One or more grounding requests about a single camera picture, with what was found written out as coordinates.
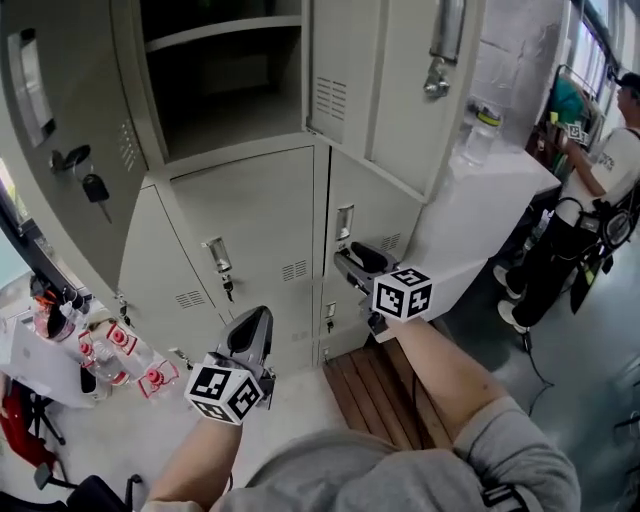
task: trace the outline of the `white floor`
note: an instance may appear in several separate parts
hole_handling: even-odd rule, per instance
[[[124,495],[127,478],[138,473],[145,481],[136,490],[139,509],[148,486],[162,471],[172,451],[200,417],[186,405],[153,406],[135,388],[119,389],[93,410],[52,411],[67,446],[49,443],[65,464],[69,480],[80,482],[90,474],[103,478]],[[347,428],[321,369],[280,378],[271,410],[256,409],[245,422],[240,451],[233,469],[235,486],[244,485],[255,470],[283,444],[312,432]],[[34,502],[64,500],[67,492],[39,491],[34,468],[0,443],[0,489]]]

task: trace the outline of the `gray t-shirt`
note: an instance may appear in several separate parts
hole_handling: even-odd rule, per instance
[[[486,491],[501,486],[518,496],[486,505]],[[352,431],[315,434],[283,449],[213,510],[502,512],[520,510],[518,500],[532,512],[578,511],[580,487],[569,460],[512,398],[502,398],[474,416],[453,452],[400,452]],[[142,512],[202,511],[194,503],[148,503]]]

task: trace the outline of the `man in white t-shirt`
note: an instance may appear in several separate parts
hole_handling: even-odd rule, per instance
[[[502,319],[519,333],[538,323],[557,299],[578,258],[598,242],[598,236],[580,227],[581,214],[595,211],[593,201],[619,203],[640,176],[640,76],[626,74],[618,91],[618,108],[625,127],[614,130],[590,155],[568,140],[562,148],[573,166],[549,227],[525,257],[523,264],[507,271],[493,269],[498,282],[514,300],[498,304]]]

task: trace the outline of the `white shoe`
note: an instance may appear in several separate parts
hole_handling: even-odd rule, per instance
[[[493,277],[496,278],[496,281],[498,281],[502,286],[506,288],[507,295],[509,295],[509,297],[511,297],[513,300],[518,300],[520,297],[522,297],[522,294],[516,293],[511,288],[509,288],[509,285],[507,284],[507,272],[508,270],[500,265],[496,265],[495,267],[493,267]]]
[[[513,308],[515,308],[515,305],[511,304],[508,300],[501,300],[498,302],[498,313],[500,313],[502,319],[509,325],[513,326],[516,332],[525,334],[529,329],[527,327],[522,327],[518,322],[516,322],[516,319],[513,318]]]

